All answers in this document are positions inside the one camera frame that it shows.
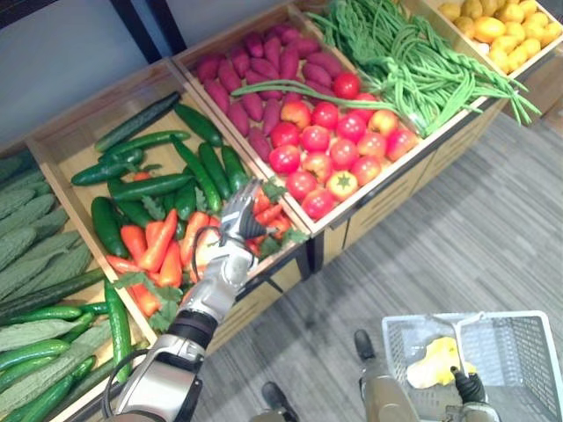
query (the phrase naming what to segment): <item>cucumber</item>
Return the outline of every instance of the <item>cucumber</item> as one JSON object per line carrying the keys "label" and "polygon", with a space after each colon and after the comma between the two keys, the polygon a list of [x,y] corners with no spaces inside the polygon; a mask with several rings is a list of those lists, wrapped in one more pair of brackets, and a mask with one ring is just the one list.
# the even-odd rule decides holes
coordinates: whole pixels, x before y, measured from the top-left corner
{"label": "cucumber", "polygon": [[146,127],[167,114],[179,101],[179,94],[175,91],[172,94],[155,101],[142,109],[135,116],[127,119],[108,134],[102,136],[96,142],[94,148],[98,152],[104,152],[119,142],[126,141],[131,136],[138,134]]}

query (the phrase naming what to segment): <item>sweet potato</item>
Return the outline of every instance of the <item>sweet potato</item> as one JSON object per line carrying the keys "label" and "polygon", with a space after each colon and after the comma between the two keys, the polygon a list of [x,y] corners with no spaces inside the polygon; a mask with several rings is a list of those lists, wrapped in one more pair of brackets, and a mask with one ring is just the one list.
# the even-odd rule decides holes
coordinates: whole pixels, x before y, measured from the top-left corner
{"label": "sweet potato", "polygon": [[270,38],[264,43],[264,56],[272,63],[276,71],[280,70],[280,51],[282,42],[277,36]]}
{"label": "sweet potato", "polygon": [[321,84],[326,87],[330,87],[333,84],[333,79],[328,72],[317,64],[305,63],[305,65],[301,68],[301,71],[303,72],[305,79],[316,82],[317,84]]}
{"label": "sweet potato", "polygon": [[223,59],[222,55],[206,55],[200,59],[195,72],[202,84],[208,79],[213,80],[217,77],[221,59]]}
{"label": "sweet potato", "polygon": [[245,77],[246,71],[250,68],[250,57],[246,50],[242,46],[236,45],[230,50],[230,59],[238,75],[241,78]]}
{"label": "sweet potato", "polygon": [[262,132],[270,135],[272,129],[280,122],[280,111],[282,107],[275,99],[269,99],[264,107],[264,120],[262,121]]}
{"label": "sweet potato", "polygon": [[256,92],[249,92],[241,98],[243,107],[245,108],[248,116],[257,122],[262,121],[264,115],[264,108],[262,107],[262,100]]}
{"label": "sweet potato", "polygon": [[337,77],[340,73],[342,73],[342,65],[336,57],[329,53],[312,53],[307,56],[307,62],[317,64],[326,70],[331,77]]}
{"label": "sweet potato", "polygon": [[281,79],[293,79],[299,69],[299,52],[296,48],[286,47],[280,54]]}
{"label": "sweet potato", "polygon": [[267,158],[272,151],[272,146],[270,142],[267,141],[262,131],[257,127],[252,127],[248,133],[248,142],[254,148],[258,156],[267,163]]}
{"label": "sweet potato", "polygon": [[218,73],[221,84],[229,93],[242,86],[240,77],[238,77],[237,72],[235,72],[228,60],[221,60]]}
{"label": "sweet potato", "polygon": [[221,85],[218,81],[212,81],[207,79],[203,83],[203,87],[205,91],[209,94],[209,96],[216,102],[221,110],[224,113],[227,113],[229,110],[229,93],[225,90],[225,87]]}
{"label": "sweet potato", "polygon": [[245,108],[240,101],[235,101],[229,106],[227,117],[242,136],[248,136],[250,122],[248,121],[248,114],[246,114]]}
{"label": "sweet potato", "polygon": [[252,57],[264,57],[264,46],[259,33],[252,32],[245,36],[244,43],[246,50]]}
{"label": "sweet potato", "polygon": [[267,77],[268,79],[279,79],[280,74],[275,69],[274,65],[266,59],[257,59],[253,57],[250,59],[250,67],[255,72]]}

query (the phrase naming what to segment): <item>white plastic basket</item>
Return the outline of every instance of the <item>white plastic basket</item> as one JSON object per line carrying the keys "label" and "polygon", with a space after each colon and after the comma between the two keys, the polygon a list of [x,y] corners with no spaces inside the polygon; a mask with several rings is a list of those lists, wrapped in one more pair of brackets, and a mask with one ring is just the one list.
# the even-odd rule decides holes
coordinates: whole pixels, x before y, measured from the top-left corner
{"label": "white plastic basket", "polygon": [[[441,314],[452,322],[471,314]],[[454,337],[447,324],[428,316],[389,316],[383,322],[389,371],[426,421],[446,418],[461,400],[453,385],[414,389],[406,369],[424,358],[426,346]],[[505,422],[563,422],[563,381],[547,315],[539,311],[493,312],[462,330],[465,360],[477,367],[490,404]]]}

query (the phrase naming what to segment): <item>wooden crate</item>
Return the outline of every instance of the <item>wooden crate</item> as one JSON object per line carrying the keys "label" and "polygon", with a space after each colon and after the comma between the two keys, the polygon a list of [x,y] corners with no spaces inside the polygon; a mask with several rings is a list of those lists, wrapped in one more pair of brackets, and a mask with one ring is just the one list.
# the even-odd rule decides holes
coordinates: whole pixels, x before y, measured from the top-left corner
{"label": "wooden crate", "polygon": [[[182,93],[181,103],[197,108],[204,114],[210,114],[205,105],[195,104],[193,88],[186,83],[184,77],[172,63],[162,60],[117,83],[82,105],[78,105],[63,116],[50,121],[33,132],[26,140],[56,195],[110,280],[116,280],[117,275],[105,259],[105,250],[92,227],[90,212],[93,198],[108,195],[106,184],[73,186],[70,178],[77,171],[97,162],[99,154],[95,152],[93,144],[100,136],[148,104],[173,91]],[[252,159],[238,144],[231,141],[230,134],[224,129],[221,122],[212,115],[210,117],[223,132],[225,143],[234,147],[248,170],[254,175],[261,176]],[[187,129],[187,127],[175,113],[168,113],[139,135],[165,129]],[[195,134],[185,141],[191,149],[196,148],[200,142],[201,139]],[[162,164],[163,168],[158,171],[160,174],[180,172],[185,167],[185,163],[171,144],[148,150],[146,163]],[[282,205],[290,218],[293,217],[293,212],[288,204],[282,203]],[[305,230],[300,225],[299,219],[293,217],[292,220],[296,221],[299,229]],[[295,244],[288,244],[282,251],[261,261],[258,267],[249,274],[249,280],[267,270],[296,247]],[[151,343],[154,342],[157,335],[150,328],[143,313],[136,307],[125,289],[120,289],[119,292],[144,336]]]}

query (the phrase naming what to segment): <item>tomato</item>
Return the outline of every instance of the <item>tomato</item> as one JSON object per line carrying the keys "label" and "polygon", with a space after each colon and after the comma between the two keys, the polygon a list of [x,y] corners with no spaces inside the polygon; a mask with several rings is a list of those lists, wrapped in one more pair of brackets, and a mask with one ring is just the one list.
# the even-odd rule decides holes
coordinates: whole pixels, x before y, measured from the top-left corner
{"label": "tomato", "polygon": [[325,153],[313,152],[303,160],[301,167],[324,184],[333,173],[333,160]]}
{"label": "tomato", "polygon": [[333,91],[339,98],[354,99],[360,93],[360,78],[352,72],[342,72],[334,79]]}
{"label": "tomato", "polygon": [[338,120],[338,136],[357,143],[366,133],[366,122],[357,114],[348,113]]}
{"label": "tomato", "polygon": [[268,161],[275,172],[293,173],[299,167],[299,148],[294,145],[282,145],[270,152]]}
{"label": "tomato", "polygon": [[[358,101],[379,101],[378,97],[370,94],[369,92],[361,92],[358,95],[356,95],[354,99]],[[371,116],[373,116],[373,113],[375,113],[376,111],[368,108],[353,108],[350,110],[350,112],[357,114],[363,119],[363,121],[368,123],[369,119],[371,118]]]}
{"label": "tomato", "polygon": [[366,132],[358,142],[358,152],[361,156],[375,156],[382,159],[385,156],[387,139],[377,132]]}
{"label": "tomato", "polygon": [[308,126],[301,133],[301,145],[307,151],[326,151],[331,136],[327,129],[322,126]]}
{"label": "tomato", "polygon": [[304,129],[311,124],[311,111],[303,101],[288,101],[281,108],[280,119]]}
{"label": "tomato", "polygon": [[320,187],[309,192],[301,206],[310,218],[318,220],[334,208],[334,198],[325,188]]}
{"label": "tomato", "polygon": [[335,199],[343,201],[358,190],[358,180],[349,171],[336,171],[326,182],[326,187]]}
{"label": "tomato", "polygon": [[331,158],[336,170],[349,169],[358,156],[358,148],[349,139],[339,139],[331,147]]}
{"label": "tomato", "polygon": [[354,163],[351,172],[358,179],[358,184],[364,186],[381,172],[381,164],[374,156],[363,156]]}
{"label": "tomato", "polygon": [[338,107],[333,103],[321,101],[315,105],[311,122],[313,125],[319,125],[334,130],[338,123]]}
{"label": "tomato", "polygon": [[391,161],[399,160],[404,154],[414,148],[418,138],[410,130],[398,129],[387,136],[385,155]]}
{"label": "tomato", "polygon": [[307,193],[317,187],[317,180],[308,171],[296,171],[288,176],[285,187],[291,196],[301,202]]}
{"label": "tomato", "polygon": [[272,146],[274,148],[282,145],[299,145],[299,129],[293,123],[281,121],[272,129],[270,133]]}

